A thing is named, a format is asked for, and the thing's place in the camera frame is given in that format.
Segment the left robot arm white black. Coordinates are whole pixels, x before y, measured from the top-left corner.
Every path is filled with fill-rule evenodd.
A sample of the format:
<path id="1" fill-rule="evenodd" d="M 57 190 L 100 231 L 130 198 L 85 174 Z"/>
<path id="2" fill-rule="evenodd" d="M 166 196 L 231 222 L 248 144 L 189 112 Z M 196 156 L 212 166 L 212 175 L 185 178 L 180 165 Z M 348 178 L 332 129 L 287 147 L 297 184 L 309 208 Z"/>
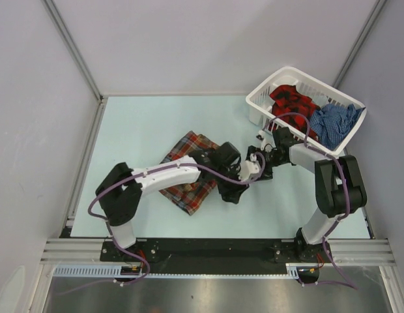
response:
<path id="1" fill-rule="evenodd" d="M 141 170 L 133 170 L 125 162 L 117 164 L 96 189 L 109 234 L 116 242 L 116 255 L 125 261 L 136 256 L 132 219 L 141 198 L 147 194 L 183 184 L 215 181 L 223 201 L 238 203 L 260 169 L 256 155 L 241 160 L 239 151 L 229 142 Z"/>

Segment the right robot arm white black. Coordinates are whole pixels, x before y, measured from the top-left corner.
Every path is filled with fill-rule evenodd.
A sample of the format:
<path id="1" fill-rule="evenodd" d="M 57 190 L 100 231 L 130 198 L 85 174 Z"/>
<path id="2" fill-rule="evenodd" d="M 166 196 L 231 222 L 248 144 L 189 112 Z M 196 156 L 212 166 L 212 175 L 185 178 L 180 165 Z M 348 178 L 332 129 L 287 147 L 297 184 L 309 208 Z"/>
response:
<path id="1" fill-rule="evenodd" d="M 284 164 L 301 166 L 314 174 L 317 209 L 296 232 L 292 243 L 280 242 L 274 250 L 287 252 L 290 259 L 317 261 L 330 251 L 323 243 L 338 224 L 368 201 L 357 159 L 352 155 L 335 157 L 296 140 L 287 127 L 272 132 L 274 145 L 257 135 L 261 146 L 249 146 L 243 173 L 262 170 L 260 180 L 272 179 L 272 169 Z"/>

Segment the brown red plaid shirt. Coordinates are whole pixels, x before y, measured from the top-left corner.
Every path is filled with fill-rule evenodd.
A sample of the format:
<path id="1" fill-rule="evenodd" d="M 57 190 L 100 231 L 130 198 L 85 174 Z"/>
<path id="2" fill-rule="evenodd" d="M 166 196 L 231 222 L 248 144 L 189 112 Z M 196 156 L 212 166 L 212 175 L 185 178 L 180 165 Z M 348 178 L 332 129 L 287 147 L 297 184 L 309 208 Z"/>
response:
<path id="1" fill-rule="evenodd" d="M 215 150 L 218 145 L 212 142 L 203 134 L 196 134 L 193 131 L 187 132 L 168 152 L 162 163 L 176 161 L 194 151 Z M 179 184 L 169 186 L 160 191 L 166 199 L 176 205 L 179 209 L 192 216 L 201 207 L 207 196 L 217 187 L 214 179 L 203 180 L 197 178 L 198 168 L 180 168 L 182 174 L 187 170 L 184 178 L 177 179 Z"/>

